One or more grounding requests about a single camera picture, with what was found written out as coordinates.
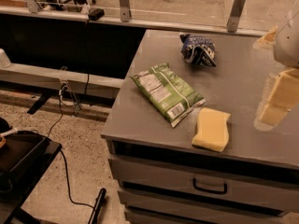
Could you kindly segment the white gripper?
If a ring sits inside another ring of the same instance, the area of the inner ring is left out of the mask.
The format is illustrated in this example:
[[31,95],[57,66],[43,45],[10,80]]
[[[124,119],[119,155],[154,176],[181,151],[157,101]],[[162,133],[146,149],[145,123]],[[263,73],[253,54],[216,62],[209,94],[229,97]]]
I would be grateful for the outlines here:
[[299,5],[296,4],[287,13],[278,27],[274,26],[257,39],[253,47],[273,49],[277,62],[294,67],[270,74],[264,83],[254,127],[268,132],[277,127],[299,104]]

